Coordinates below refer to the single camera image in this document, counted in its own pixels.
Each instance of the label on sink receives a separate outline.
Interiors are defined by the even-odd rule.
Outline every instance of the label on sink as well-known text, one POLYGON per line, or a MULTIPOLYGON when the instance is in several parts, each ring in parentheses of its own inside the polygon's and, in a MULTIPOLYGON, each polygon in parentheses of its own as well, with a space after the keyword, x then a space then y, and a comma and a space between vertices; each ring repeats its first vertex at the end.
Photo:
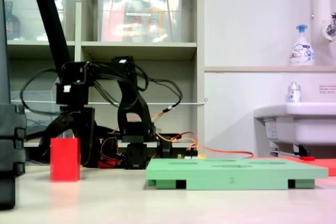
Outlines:
POLYGON ((336 85, 320 85, 320 94, 336 94, 336 85))
POLYGON ((274 120, 264 120, 266 126, 266 135, 269 139, 278 139, 277 123, 274 120))

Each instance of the white shelving unit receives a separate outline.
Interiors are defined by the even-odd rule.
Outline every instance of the white shelving unit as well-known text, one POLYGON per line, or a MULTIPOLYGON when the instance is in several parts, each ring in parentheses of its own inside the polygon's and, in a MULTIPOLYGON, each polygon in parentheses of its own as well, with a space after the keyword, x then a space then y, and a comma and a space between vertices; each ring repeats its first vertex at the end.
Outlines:
MULTIPOLYGON (((74 61, 108 61, 116 56, 133 56, 136 63, 152 78, 170 79, 179 85, 185 103, 174 111, 162 116, 155 124, 163 133, 194 131, 199 142, 204 143, 204 0, 183 0, 182 38, 183 42, 133 43, 97 41, 97 0, 76 0, 75 36, 68 41, 70 55, 74 61)), ((21 85, 35 71, 42 67, 53 67, 53 61, 46 41, 8 41, 13 91, 19 91, 21 85), (30 71, 21 71, 32 65, 30 71)), ((44 77, 29 90, 38 90, 41 83, 48 86, 55 77, 44 77)), ((118 99, 120 90, 116 83, 101 82, 118 99)), ((176 96, 162 86, 150 84, 142 93, 146 102, 172 103, 176 96)), ((91 90, 90 102, 104 102, 95 90, 91 90)), ((117 110, 111 105, 92 105, 96 108, 96 121, 99 125, 116 127, 117 110)), ((168 105, 149 105, 151 114, 156 114, 168 105)), ((190 143, 174 143, 174 147, 188 147, 190 143)))

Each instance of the shelf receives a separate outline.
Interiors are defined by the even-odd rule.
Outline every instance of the shelf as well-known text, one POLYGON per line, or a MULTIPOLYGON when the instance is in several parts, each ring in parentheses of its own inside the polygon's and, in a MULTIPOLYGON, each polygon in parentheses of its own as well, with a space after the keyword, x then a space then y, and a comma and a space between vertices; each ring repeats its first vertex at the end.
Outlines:
MULTIPOLYGON (((72 59, 75 58, 75 42, 68 41, 68 49, 72 59)), ((51 60, 48 41, 38 40, 8 40, 10 59, 51 60)))
POLYGON ((192 60, 197 43, 132 43, 83 41, 82 48, 94 60, 133 56, 135 60, 192 60))
POLYGON ((336 72, 336 66, 284 66, 284 67, 230 67, 214 66, 204 67, 205 72, 336 72))
MULTIPOLYGON (((146 143, 148 148, 156 148, 156 142, 152 143, 146 143)), ((25 147, 38 147, 39 140, 31 140, 29 142, 25 142, 25 147)), ((118 143, 118 146, 120 148, 126 148, 128 143, 118 143)), ((188 148, 191 145, 191 143, 173 143, 173 148, 188 148)))

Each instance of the white sink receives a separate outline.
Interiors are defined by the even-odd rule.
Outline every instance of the white sink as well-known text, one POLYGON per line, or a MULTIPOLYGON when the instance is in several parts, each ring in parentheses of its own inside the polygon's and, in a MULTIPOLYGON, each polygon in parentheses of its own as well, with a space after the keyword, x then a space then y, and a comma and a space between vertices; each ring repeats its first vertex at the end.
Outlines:
POLYGON ((273 142, 336 145, 336 103, 285 103, 256 109, 273 142))

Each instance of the white table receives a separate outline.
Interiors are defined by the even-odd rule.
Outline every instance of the white table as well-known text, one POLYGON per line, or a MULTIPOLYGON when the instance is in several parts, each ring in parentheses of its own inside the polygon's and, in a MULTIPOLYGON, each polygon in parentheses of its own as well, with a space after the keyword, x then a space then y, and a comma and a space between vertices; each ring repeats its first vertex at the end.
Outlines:
POLYGON ((147 188, 144 170, 83 169, 77 183, 50 183, 48 166, 26 172, 1 224, 336 223, 336 177, 316 189, 187 191, 147 188))

